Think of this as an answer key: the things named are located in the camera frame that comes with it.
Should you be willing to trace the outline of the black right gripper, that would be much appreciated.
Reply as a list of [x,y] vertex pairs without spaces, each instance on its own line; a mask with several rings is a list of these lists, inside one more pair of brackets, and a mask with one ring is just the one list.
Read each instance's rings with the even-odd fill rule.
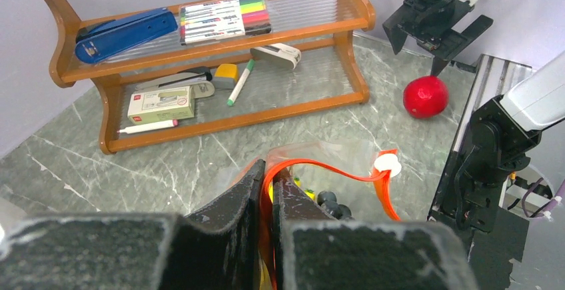
[[[409,35],[414,38],[439,38],[471,10],[469,1],[404,0],[403,5],[382,24],[382,27],[394,54],[397,55]],[[430,74],[439,76],[442,70],[490,28],[493,22],[492,18],[480,15],[460,33],[452,29],[447,31],[439,46],[431,51],[433,60]]]

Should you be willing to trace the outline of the yellow banana bunch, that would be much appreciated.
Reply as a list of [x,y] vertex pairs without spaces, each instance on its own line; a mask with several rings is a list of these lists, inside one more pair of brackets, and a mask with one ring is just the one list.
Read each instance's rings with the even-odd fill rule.
[[277,289],[284,288],[283,226],[290,221],[314,219],[319,211],[315,193],[303,187],[297,177],[277,175],[269,184],[268,196],[272,202],[271,241],[273,244],[274,276]]

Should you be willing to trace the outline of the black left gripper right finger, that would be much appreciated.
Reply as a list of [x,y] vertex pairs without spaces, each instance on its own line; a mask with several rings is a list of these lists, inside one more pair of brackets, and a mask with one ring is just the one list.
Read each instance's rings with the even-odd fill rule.
[[279,289],[477,289],[460,239],[433,222],[338,220],[277,175],[273,245]]

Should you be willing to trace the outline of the red apple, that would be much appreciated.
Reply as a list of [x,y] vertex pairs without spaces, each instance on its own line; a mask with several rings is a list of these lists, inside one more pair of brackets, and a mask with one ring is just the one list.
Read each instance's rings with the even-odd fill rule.
[[415,119],[429,119],[441,114],[449,100],[448,87],[436,76],[424,76],[411,81],[403,91],[406,112]]

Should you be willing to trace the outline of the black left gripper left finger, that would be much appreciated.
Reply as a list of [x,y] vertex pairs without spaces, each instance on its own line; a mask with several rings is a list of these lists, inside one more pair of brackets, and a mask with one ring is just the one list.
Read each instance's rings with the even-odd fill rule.
[[257,159],[205,206],[179,213],[51,213],[1,242],[2,289],[257,289]]

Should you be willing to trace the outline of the black grape bunch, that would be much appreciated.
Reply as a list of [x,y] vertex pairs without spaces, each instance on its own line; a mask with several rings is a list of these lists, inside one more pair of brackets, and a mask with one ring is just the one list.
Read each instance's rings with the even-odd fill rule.
[[336,194],[332,191],[321,191],[318,193],[316,202],[326,213],[335,219],[353,220],[350,208],[338,203]]

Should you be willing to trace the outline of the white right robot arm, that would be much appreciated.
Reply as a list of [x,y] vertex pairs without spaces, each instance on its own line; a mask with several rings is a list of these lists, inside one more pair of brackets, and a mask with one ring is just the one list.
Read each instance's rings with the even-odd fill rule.
[[[493,23],[477,17],[465,30],[454,25],[479,0],[404,0],[383,23],[395,53],[413,37],[432,55],[433,76]],[[452,170],[440,181],[431,214],[445,217],[459,231],[493,230],[502,186],[530,162],[542,132],[564,120],[564,56],[559,55],[507,92],[472,110],[462,125],[460,149],[450,158]]]

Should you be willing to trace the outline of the clear zip bag orange zipper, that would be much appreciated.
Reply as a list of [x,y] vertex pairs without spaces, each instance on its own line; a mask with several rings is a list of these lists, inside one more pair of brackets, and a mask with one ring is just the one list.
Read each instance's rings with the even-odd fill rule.
[[402,170],[397,149],[382,150],[365,140],[311,141],[276,147],[262,158],[266,169],[259,190],[259,253],[265,282],[272,289],[277,289],[277,284],[271,241],[273,208],[268,188],[277,175],[297,177],[303,187],[315,193],[315,202],[321,191],[336,193],[342,203],[355,201],[354,193],[360,192],[372,208],[400,221],[390,196],[392,178]]

